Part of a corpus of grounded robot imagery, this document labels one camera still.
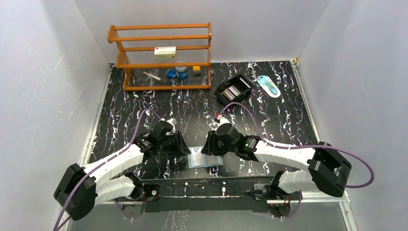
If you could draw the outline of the mint green card holder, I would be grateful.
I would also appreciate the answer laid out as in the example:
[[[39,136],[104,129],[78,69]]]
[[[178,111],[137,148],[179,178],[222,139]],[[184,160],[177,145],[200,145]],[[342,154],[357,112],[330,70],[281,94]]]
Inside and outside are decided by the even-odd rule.
[[[190,154],[187,155],[189,169],[215,167],[223,165],[223,158],[215,155],[205,155],[201,153],[202,146],[190,147]]]

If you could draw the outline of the blue white credit card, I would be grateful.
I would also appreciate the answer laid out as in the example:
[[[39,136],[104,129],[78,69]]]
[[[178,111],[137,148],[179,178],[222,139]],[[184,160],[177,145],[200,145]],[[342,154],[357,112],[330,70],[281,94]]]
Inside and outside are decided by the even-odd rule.
[[[190,169],[209,166],[207,155],[201,153],[202,148],[202,146],[190,148],[191,154],[188,155]]]

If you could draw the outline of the black card storage box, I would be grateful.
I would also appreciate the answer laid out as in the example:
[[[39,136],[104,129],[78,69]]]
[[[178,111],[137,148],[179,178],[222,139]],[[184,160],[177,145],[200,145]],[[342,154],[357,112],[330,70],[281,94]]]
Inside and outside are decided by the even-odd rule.
[[[254,87],[246,76],[238,74],[218,85],[214,95],[223,106],[232,102],[242,103],[251,96]]]

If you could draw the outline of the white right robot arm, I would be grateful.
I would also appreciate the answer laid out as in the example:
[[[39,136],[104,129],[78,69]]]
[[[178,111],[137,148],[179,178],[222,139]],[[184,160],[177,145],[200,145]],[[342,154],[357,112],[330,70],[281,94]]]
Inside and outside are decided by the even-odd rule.
[[[351,164],[331,146],[322,142],[317,147],[290,146],[279,149],[278,143],[269,145],[259,136],[242,135],[230,123],[220,125],[207,134],[202,154],[223,156],[235,153],[247,161],[272,162],[296,168],[296,171],[279,171],[271,184],[255,184],[249,192],[256,200],[284,199],[297,191],[319,190],[329,196],[342,197]]]

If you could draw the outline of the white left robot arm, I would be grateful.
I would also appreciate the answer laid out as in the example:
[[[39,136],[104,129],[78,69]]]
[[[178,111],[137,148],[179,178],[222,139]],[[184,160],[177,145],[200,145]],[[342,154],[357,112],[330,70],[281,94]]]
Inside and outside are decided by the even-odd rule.
[[[159,155],[185,156],[190,154],[182,134],[175,129],[174,118],[161,120],[147,133],[119,151],[81,167],[70,165],[65,171],[53,197],[65,208],[72,220],[84,218],[96,205],[120,197],[131,200],[149,196],[144,182],[129,172],[123,172]]]

